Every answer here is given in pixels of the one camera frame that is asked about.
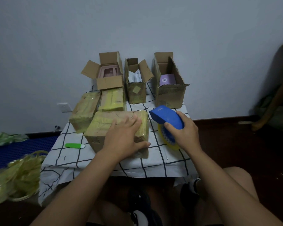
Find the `white wall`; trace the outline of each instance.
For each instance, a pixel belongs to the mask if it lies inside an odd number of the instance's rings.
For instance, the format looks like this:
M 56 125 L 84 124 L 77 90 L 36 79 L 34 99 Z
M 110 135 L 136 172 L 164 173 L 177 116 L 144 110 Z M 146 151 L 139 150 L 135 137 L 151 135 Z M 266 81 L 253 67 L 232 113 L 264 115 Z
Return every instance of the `white wall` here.
M 249 115 L 283 43 L 283 0 L 0 0 L 0 132 L 64 127 L 99 52 L 173 51 L 193 119 Z

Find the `hand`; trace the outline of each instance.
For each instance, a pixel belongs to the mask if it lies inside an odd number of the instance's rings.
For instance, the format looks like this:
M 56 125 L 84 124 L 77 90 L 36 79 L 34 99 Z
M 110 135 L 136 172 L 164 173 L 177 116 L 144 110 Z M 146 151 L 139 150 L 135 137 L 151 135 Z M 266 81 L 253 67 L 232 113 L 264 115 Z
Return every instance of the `hand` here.
M 173 125 L 165 123 L 165 128 L 174 136 L 176 143 L 186 152 L 200 148 L 198 127 L 191 118 L 188 118 L 180 111 L 176 113 L 184 122 L 183 129 L 176 129 Z
M 106 133 L 102 152 L 108 152 L 111 156 L 116 157 L 118 162 L 131 156 L 141 148 L 146 148 L 151 145 L 150 142 L 143 141 L 134 142 L 134 136 L 142 120 L 134 114 L 132 118 L 125 118 L 119 124 L 114 120 Z

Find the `forearm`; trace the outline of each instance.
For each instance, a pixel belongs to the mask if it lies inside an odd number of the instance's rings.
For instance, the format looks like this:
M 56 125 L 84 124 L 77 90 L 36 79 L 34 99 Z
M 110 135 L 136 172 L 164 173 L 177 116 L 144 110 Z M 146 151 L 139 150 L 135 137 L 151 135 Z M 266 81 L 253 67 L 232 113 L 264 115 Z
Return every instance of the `forearm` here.
M 200 147 L 186 151 L 226 225 L 283 225 Z
M 85 225 L 103 185 L 117 163 L 115 158 L 98 152 L 31 225 Z

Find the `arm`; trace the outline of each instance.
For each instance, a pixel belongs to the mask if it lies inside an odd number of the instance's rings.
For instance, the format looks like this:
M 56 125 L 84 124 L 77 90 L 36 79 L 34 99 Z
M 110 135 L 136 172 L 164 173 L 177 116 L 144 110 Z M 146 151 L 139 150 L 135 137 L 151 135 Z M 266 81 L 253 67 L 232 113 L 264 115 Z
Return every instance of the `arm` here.
M 108 130 L 103 149 L 88 166 L 40 213 L 31 226 L 85 225 L 91 209 L 115 166 L 149 142 L 134 142 L 142 121 L 134 115 Z
M 165 127 L 191 158 L 224 224 L 283 225 L 202 151 L 197 126 L 183 113 L 177 114 L 184 122 L 184 129 L 177 130 L 169 123 Z

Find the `green utility knife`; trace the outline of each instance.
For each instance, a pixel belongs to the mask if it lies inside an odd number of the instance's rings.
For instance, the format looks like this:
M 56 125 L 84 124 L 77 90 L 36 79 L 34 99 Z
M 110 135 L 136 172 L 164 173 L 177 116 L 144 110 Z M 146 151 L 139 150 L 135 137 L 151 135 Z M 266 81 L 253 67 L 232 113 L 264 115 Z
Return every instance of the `green utility knife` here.
M 70 147 L 70 148 L 84 148 L 85 144 L 80 144 L 80 143 L 67 143 L 65 144 L 65 147 Z

